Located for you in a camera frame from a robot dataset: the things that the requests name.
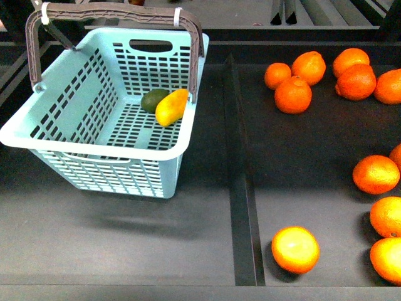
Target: basket handle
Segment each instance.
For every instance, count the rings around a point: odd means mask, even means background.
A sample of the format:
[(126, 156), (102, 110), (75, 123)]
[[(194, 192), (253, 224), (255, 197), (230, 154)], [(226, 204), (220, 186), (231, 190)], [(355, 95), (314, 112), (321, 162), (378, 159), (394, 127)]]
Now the basket handle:
[(139, 159), (120, 159), (120, 160), (113, 160), (113, 159), (90, 159), (84, 158), (79, 156), (74, 156), (67, 154), (66, 152), (58, 152), (59, 156), (67, 157), (76, 161), (85, 162), (85, 163), (94, 163), (94, 164), (118, 164), (119, 166), (130, 166), (135, 163), (140, 163)]
[[(193, 99), (195, 99), (198, 57), (204, 56), (204, 44), (200, 22), (193, 14), (181, 9), (179, 15), (177, 15), (177, 10), (174, 8), (148, 8), (122, 3), (44, 4), (46, 5), (45, 12), (49, 19), (67, 21), (86, 21), (87, 19), (96, 18), (125, 19), (139, 23), (184, 27), (191, 37), (189, 91), (194, 96)], [(42, 81), (38, 40), (38, 30), (42, 24), (41, 18), (42, 9), (36, 10), (28, 17), (25, 26), (29, 76), (34, 91), (34, 86)]]

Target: orange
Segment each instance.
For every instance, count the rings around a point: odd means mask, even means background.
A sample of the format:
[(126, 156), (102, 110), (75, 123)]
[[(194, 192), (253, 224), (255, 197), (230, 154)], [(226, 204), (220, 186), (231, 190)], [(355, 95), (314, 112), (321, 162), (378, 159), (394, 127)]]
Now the orange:
[(335, 58), (333, 62), (333, 74), (338, 78), (346, 69), (356, 64), (369, 65), (369, 56), (362, 49), (348, 48)]
[(326, 63), (317, 51), (306, 52), (295, 59), (291, 71), (293, 76), (299, 76), (313, 86), (323, 78)]
[(362, 191), (381, 194), (390, 191), (398, 184), (400, 171), (388, 157), (372, 155), (358, 162), (353, 169), (352, 179)]
[(387, 281), (401, 287), (401, 238), (377, 241), (370, 249), (370, 261), (376, 272)]
[(291, 68), (284, 63), (273, 63), (264, 73), (264, 83), (269, 89), (275, 90), (280, 83), (291, 77)]
[(133, 5), (143, 6), (145, 0), (128, 0), (128, 2)]
[(311, 104), (312, 90), (300, 77), (291, 77), (277, 87), (274, 100), (283, 113), (299, 114)]
[(391, 70), (377, 79), (374, 96), (386, 105), (401, 103), (401, 69)]
[(271, 251), (281, 268), (295, 274), (308, 273), (320, 257), (316, 238), (300, 226), (290, 226), (278, 231), (271, 242)]
[(369, 65), (356, 64), (347, 68), (337, 79), (336, 92), (348, 100), (363, 100), (376, 87), (376, 76)]
[(383, 237), (401, 237), (401, 198), (379, 199), (370, 210), (370, 223)]
[(396, 163), (398, 166), (398, 169), (401, 172), (401, 144), (397, 145), (394, 147), (394, 149), (391, 151), (389, 158)]

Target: light blue plastic basket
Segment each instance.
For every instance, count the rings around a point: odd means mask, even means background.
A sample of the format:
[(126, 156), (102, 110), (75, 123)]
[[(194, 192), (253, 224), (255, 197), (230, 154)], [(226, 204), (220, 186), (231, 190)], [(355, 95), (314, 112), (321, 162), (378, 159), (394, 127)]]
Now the light blue plastic basket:
[[(135, 50), (130, 40), (168, 41), (172, 49)], [(198, 58), (197, 91), (205, 57)], [(43, 91), (0, 130), (2, 143), (30, 149), (79, 189), (171, 198), (186, 150), (196, 103), (161, 127), (140, 108), (144, 93), (189, 87), (186, 31), (100, 28), (65, 50), (43, 73)]]

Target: white zip tie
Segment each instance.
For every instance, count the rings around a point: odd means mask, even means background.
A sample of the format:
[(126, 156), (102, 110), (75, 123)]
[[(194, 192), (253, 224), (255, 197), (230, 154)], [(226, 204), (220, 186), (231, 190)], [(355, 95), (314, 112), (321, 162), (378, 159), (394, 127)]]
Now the white zip tie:
[(48, 17), (48, 13), (47, 13), (48, 5), (49, 5), (49, 2), (44, 2), (42, 4), (42, 8), (41, 8), (41, 10), (42, 10), (42, 18), (41, 19), (42, 19), (43, 25), (49, 25), (49, 23), (50, 23), (50, 20), (49, 20), (49, 17)]
[(178, 27), (180, 25), (180, 12), (182, 8), (175, 8), (174, 11), (174, 27)]

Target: yellow mango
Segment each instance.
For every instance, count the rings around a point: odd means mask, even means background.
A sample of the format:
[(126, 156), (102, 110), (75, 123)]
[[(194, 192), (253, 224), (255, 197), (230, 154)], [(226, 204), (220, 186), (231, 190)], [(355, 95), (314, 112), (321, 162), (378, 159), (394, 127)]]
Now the yellow mango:
[(168, 127), (184, 115), (187, 105), (189, 91), (178, 89), (162, 99), (156, 107), (156, 120), (163, 126)]

